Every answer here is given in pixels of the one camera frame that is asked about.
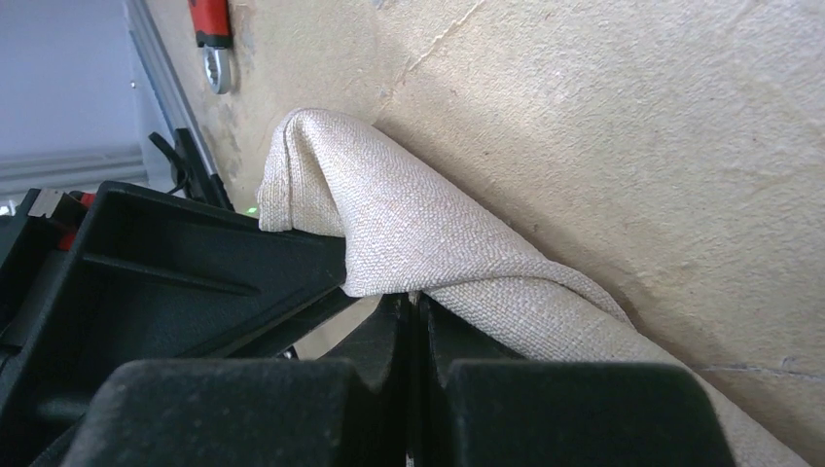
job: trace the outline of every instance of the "metal ring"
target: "metal ring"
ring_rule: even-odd
[[[203,68],[206,80],[216,94],[229,92],[232,86],[232,70],[230,55],[226,49],[203,48]]]

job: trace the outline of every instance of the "red tool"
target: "red tool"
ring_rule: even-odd
[[[229,49],[233,46],[227,0],[189,0],[195,41],[203,48],[203,67],[209,86],[223,94],[232,86]]]

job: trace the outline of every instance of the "black clamp jaw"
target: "black clamp jaw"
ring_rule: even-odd
[[[342,239],[120,183],[69,221],[37,196],[0,231],[2,465],[734,465],[677,368],[527,361],[408,294],[278,359],[354,302]]]

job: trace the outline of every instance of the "white wall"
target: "white wall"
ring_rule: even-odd
[[[0,158],[137,145],[118,0],[0,0]]]
[[[133,44],[129,45],[131,55],[131,69],[134,75],[134,104],[137,124],[138,145],[143,158],[143,167],[149,186],[161,192],[171,190],[175,184],[170,175],[169,162],[161,151],[149,141],[149,134],[156,131],[174,146],[174,139],[168,123],[163,118],[163,112],[152,89],[152,83],[146,74],[143,62]]]

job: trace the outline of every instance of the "folded cloth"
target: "folded cloth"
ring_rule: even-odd
[[[261,229],[346,238],[353,297],[422,290],[522,355],[557,361],[676,358],[635,331],[616,302],[386,135],[343,114],[290,113],[258,191]],[[694,375],[743,466],[806,465]]]

